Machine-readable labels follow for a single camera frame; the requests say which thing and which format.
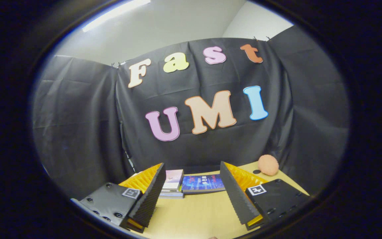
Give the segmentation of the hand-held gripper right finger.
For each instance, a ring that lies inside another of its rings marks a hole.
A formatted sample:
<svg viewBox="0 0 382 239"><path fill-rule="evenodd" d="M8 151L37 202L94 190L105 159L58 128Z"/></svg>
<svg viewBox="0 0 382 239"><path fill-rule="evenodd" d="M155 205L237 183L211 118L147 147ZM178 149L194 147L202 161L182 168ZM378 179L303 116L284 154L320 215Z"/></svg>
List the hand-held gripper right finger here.
<svg viewBox="0 0 382 239"><path fill-rule="evenodd" d="M247 230L267 227L291 216L310 199L282 179L267 181L223 161L220 177L240 223Z"/></svg>

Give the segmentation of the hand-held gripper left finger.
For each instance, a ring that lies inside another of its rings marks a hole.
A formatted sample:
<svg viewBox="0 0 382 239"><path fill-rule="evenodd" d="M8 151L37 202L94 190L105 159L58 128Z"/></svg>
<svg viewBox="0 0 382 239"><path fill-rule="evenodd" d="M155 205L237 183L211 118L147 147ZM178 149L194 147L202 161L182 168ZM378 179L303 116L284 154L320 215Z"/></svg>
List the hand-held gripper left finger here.
<svg viewBox="0 0 382 239"><path fill-rule="evenodd" d="M142 233L149 226L165 179L161 162L122 183L103 184L80 200L80 207L109 224Z"/></svg>

